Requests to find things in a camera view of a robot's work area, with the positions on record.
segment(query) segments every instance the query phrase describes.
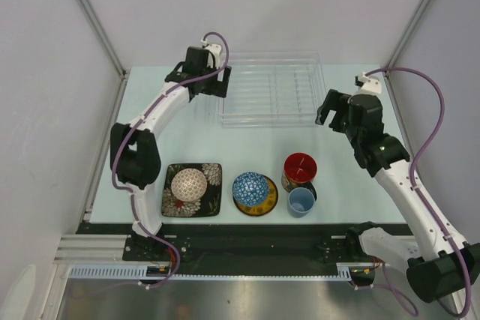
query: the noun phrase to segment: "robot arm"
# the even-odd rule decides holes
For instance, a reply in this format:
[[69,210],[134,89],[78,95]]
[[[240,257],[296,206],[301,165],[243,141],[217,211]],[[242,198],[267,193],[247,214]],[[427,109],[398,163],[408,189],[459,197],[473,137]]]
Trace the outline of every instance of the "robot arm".
[[[111,129],[110,168],[113,170],[115,158],[121,143],[131,131],[131,125],[140,122],[120,154],[115,173],[120,182],[132,189],[138,218],[151,234],[157,234],[162,226],[155,193],[155,180],[161,170],[157,139],[173,116],[196,95],[226,97],[231,68],[223,69],[221,82],[218,75],[208,76],[220,68],[221,51],[220,45],[208,44],[206,40],[202,40],[201,48],[189,47],[185,61],[178,63],[166,77],[160,94],[145,111],[130,123],[116,123]],[[195,82],[199,76],[208,76],[208,79]],[[192,82],[181,85],[190,79]],[[137,222],[133,224],[133,230],[138,235],[148,236]]]
[[[359,256],[376,256],[406,274],[414,292],[425,302],[456,292],[464,287],[458,258],[449,240],[410,184],[410,156],[400,141],[384,133],[383,108],[377,95],[380,82],[361,74],[354,95],[330,90],[318,109],[316,123],[323,125],[330,111],[336,111],[330,128],[345,133],[361,168],[385,189],[400,210],[415,236],[416,244],[407,243],[383,231],[373,223],[351,228],[346,236],[351,250]],[[449,237],[466,261],[471,283],[480,272],[480,244],[469,245],[446,219],[416,173],[427,203],[446,224]]]

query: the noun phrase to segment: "clear plastic dish rack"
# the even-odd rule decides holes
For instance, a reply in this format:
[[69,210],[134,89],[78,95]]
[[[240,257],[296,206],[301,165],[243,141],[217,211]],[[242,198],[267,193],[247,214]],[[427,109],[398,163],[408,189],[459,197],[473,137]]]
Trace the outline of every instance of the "clear plastic dish rack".
[[225,127],[314,126],[326,90],[315,52],[232,53],[228,92],[218,113]]

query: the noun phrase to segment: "light blue cup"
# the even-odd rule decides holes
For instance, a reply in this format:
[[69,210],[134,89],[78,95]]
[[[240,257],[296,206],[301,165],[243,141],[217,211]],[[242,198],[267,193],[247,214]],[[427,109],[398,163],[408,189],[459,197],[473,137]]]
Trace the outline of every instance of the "light blue cup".
[[315,196],[304,187],[293,189],[288,195],[288,212],[293,217],[304,217],[314,207]]

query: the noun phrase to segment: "gray floor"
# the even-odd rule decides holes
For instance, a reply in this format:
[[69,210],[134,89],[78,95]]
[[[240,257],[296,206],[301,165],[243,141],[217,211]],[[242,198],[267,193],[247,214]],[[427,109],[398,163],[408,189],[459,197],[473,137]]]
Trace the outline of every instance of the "gray floor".
[[[391,271],[391,278],[415,301],[419,319],[451,319],[437,304],[424,304],[408,292],[399,273]],[[377,282],[384,283],[380,276]],[[76,298],[113,283],[69,280],[58,320],[411,319],[390,292],[354,292],[348,283],[176,280],[155,290],[120,286]]]

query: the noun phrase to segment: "white panel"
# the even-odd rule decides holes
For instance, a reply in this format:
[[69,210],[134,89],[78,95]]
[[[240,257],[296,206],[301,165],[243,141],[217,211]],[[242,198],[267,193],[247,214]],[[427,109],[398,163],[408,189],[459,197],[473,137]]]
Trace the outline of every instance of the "white panel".
[[[445,95],[445,121],[421,161],[421,175],[445,215],[480,241],[480,1],[435,0],[398,65],[424,71]],[[432,131],[439,105],[415,76],[393,75],[394,93],[415,150]]]
[[235,51],[385,63],[419,0],[91,0],[125,66],[173,65],[207,31]]
[[77,225],[119,79],[75,0],[0,8],[0,306],[35,264],[33,319],[60,236]]

